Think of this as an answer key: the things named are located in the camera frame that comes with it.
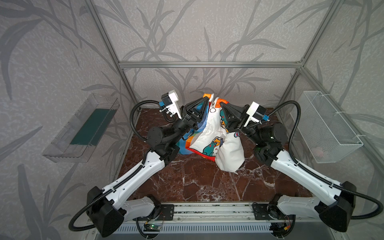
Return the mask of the colourful rainbow kids jacket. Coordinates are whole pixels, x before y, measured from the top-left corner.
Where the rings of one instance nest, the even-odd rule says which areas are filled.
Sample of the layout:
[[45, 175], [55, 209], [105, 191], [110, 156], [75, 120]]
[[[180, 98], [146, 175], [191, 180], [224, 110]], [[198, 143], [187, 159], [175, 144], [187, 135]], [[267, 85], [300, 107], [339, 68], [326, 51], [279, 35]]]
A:
[[239, 133], [228, 133], [225, 129], [225, 115], [219, 106], [224, 99], [210, 97], [209, 107], [197, 131], [190, 130], [177, 143], [179, 154], [196, 154], [204, 159], [215, 162], [220, 170], [234, 173], [244, 163], [245, 155]]

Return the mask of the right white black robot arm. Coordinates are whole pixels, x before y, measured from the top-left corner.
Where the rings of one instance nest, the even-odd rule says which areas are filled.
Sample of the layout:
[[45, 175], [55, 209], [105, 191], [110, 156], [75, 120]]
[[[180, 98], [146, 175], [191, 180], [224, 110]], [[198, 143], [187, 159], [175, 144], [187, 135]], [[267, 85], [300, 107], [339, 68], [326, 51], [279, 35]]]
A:
[[224, 125], [229, 132], [244, 134], [256, 146], [257, 159], [272, 167], [309, 190], [313, 197], [289, 197], [276, 194], [268, 206], [254, 204], [256, 216], [268, 214], [273, 219], [303, 216], [319, 219], [338, 232], [346, 232], [356, 205], [356, 186], [330, 179], [294, 157], [284, 145], [290, 144], [293, 134], [288, 134], [281, 123], [267, 124], [266, 109], [256, 103], [239, 107], [228, 102], [218, 104], [223, 110]]

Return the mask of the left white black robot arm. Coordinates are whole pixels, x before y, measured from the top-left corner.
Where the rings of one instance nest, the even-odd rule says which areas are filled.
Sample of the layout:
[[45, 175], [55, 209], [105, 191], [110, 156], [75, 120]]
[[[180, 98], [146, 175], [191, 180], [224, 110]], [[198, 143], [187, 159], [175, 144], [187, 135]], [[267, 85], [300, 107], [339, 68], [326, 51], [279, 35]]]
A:
[[168, 126], [152, 127], [145, 138], [149, 150], [143, 159], [122, 177], [100, 189], [93, 187], [87, 194], [86, 206], [77, 213], [86, 213], [92, 225], [75, 227], [73, 217], [69, 229], [73, 232], [97, 229], [103, 238], [113, 234], [123, 222], [141, 217], [151, 219], [160, 214], [161, 203], [154, 197], [129, 201], [129, 197], [149, 178], [171, 163], [180, 151], [178, 142], [191, 130], [197, 130], [203, 122], [204, 113], [210, 104], [210, 95], [177, 107], [177, 101], [163, 97], [159, 107], [164, 113], [178, 118]]

